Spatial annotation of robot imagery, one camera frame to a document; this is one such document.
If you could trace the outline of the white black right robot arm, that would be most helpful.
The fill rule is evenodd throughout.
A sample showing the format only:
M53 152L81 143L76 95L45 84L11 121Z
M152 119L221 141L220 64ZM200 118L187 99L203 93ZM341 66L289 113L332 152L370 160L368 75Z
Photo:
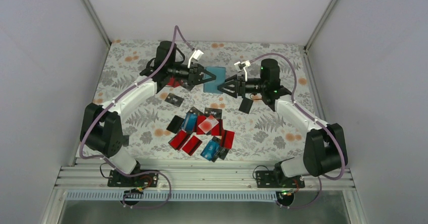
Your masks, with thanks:
M295 90L282 86L280 67L274 59L263 59L260 76L248 78L234 75L218 86L218 90L234 98L243 98L241 106L249 106L247 94L260 94L263 102L275 111L280 118L288 120L305 139L303 155L280 161L272 171L274 182L286 187L293 180L303 176L327 177L330 171L339 169L336 177L340 179L348 162L343 128L335 123L329 124L305 110L295 100Z

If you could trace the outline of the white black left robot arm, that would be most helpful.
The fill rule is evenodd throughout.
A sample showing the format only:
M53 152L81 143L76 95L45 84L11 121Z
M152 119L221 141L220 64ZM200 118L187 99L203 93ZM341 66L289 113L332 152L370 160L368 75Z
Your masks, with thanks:
M139 162L133 158L125 146L129 136L123 133L122 121L132 114L148 98L159 93L170 81L184 80L188 85L200 85L216 79L216 76L198 63L203 52L194 49L191 56L176 60L176 54L182 54L172 41L162 41L156 49L156 55L140 72L136 80L122 93L102 104L90 103L84 111L80 133L79 156L84 147L97 151L97 158L120 173L120 179L127 186L140 181Z

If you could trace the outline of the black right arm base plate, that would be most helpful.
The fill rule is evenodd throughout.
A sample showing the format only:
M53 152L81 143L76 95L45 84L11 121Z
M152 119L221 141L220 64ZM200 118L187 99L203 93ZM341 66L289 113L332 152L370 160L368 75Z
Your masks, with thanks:
M301 176L292 178L283 177L274 173L274 171L255 171L253 177L256 180L258 188L304 188L305 182Z

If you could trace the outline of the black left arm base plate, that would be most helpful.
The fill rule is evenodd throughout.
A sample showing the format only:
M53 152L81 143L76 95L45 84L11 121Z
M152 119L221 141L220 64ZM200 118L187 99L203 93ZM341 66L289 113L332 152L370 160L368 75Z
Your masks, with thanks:
M158 173L148 173L137 177L126 177L117 171L110 171L108 187L146 188L157 187Z

